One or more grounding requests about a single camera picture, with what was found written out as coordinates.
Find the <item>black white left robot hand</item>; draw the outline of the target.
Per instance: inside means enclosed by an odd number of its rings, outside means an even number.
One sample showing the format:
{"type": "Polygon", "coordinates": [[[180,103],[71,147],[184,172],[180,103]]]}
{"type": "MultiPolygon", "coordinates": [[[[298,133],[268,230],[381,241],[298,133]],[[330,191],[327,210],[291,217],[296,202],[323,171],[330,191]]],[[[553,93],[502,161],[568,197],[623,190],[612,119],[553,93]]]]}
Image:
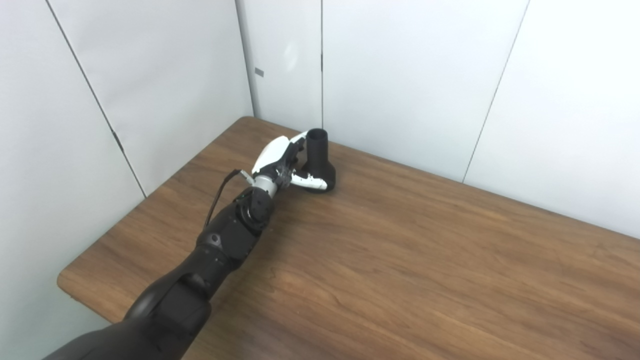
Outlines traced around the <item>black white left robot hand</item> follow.
{"type": "Polygon", "coordinates": [[[258,156],[251,171],[252,187],[261,189],[274,198],[278,191],[290,186],[309,191],[329,191],[329,183],[320,177],[296,168],[298,153],[304,150],[307,132],[289,139],[279,136],[270,141],[258,156]]]}

